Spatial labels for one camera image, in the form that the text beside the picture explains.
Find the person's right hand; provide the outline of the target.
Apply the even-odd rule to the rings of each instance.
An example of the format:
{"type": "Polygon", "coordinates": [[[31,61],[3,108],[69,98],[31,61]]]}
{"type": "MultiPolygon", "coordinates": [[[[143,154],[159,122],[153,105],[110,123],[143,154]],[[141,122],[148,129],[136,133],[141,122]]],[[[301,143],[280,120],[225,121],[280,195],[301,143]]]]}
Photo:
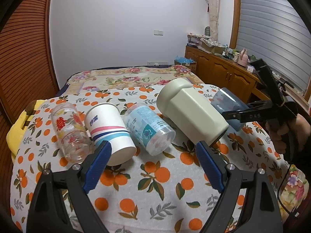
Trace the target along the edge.
{"type": "Polygon", "coordinates": [[[304,117],[298,114],[294,120],[287,124],[284,123],[278,129],[273,129],[266,122],[266,129],[278,154],[290,153],[288,138],[292,136],[294,139],[294,164],[310,159],[310,116],[304,117]]]}

